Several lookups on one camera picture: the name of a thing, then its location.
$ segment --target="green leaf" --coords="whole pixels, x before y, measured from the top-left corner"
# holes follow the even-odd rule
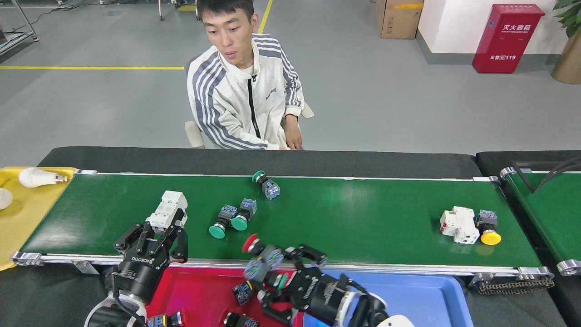
[[[581,24],[577,24],[577,25],[572,25],[567,27],[567,37],[571,38],[573,37],[573,35],[575,35],[576,33],[581,32]]]
[[[556,17],[563,18],[563,19],[559,20],[559,23],[561,23],[562,24],[561,27],[563,29],[565,29],[565,28],[569,27],[570,25],[575,25],[578,23],[580,13],[581,13],[581,3],[567,9],[567,11],[565,11],[564,13],[562,13]]]
[[[567,27],[569,28],[569,26],[575,26],[577,25],[577,17],[575,16],[570,16],[567,18],[563,18],[565,21],[562,22],[561,24],[563,24],[563,27]]]
[[[571,6],[573,3],[574,3],[573,0],[559,0],[559,1],[557,1],[557,4],[555,5],[555,7],[553,7],[553,10],[557,10],[557,9]]]

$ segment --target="red fire extinguisher box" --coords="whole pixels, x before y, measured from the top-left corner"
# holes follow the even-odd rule
[[[492,5],[472,66],[479,73],[514,73],[544,15],[534,4]]]

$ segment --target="yellow tray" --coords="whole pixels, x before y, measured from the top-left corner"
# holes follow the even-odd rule
[[[43,185],[30,189],[18,181],[18,175],[26,167],[0,169],[0,187],[12,192],[13,200],[0,210],[0,271],[14,267],[10,256],[18,251],[46,213],[59,198],[67,183]],[[39,167],[48,172],[73,178],[75,168]]]

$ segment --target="man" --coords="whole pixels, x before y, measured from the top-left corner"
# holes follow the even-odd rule
[[[196,123],[228,149],[299,150],[304,108],[299,76],[279,42],[253,34],[252,0],[198,0],[210,49],[186,66]]]

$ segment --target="chair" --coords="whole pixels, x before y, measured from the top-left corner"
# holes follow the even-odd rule
[[[314,117],[315,113],[313,112],[311,107],[305,102],[304,109],[301,115],[305,119],[309,119]],[[185,122],[184,128],[185,134],[188,136],[189,143],[192,145],[193,148],[200,149],[206,148],[204,146],[204,138],[202,136],[202,131],[200,131],[200,128],[197,126],[196,122],[194,122],[193,120],[189,120]]]

